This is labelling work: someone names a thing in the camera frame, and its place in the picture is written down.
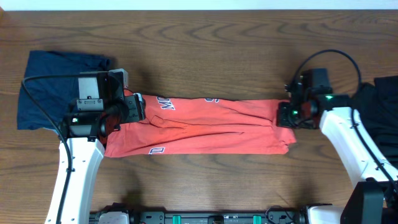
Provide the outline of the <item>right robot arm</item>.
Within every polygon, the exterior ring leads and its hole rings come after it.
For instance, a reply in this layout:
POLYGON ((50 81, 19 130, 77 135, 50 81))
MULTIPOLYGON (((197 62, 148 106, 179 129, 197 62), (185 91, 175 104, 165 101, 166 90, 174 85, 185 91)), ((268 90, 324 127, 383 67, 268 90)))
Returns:
POLYGON ((318 129, 332 143, 354 190, 344 207, 307 205, 297 223, 397 223, 397 168, 367 132, 349 95, 335 94, 325 68, 302 72, 285 86, 277 125, 318 129))

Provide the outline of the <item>coral red t-shirt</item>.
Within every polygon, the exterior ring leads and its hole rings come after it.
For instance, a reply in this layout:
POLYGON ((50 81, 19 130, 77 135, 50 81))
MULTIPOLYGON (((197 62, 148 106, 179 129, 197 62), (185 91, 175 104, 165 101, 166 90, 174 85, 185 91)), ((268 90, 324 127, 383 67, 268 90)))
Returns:
POLYGON ((285 154, 294 132, 277 126, 279 100, 145 95, 144 120, 108 137, 107 157, 139 154, 285 154))

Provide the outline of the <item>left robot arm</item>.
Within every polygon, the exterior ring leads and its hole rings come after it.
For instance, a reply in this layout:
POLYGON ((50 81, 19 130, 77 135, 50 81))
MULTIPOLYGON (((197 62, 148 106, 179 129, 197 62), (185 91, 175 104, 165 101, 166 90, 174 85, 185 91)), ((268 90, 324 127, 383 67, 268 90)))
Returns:
POLYGON ((123 69, 83 72, 78 78, 77 110, 60 123, 60 162, 46 223, 88 223, 98 168, 108 136, 125 123, 145 118, 141 94, 125 95, 123 69))

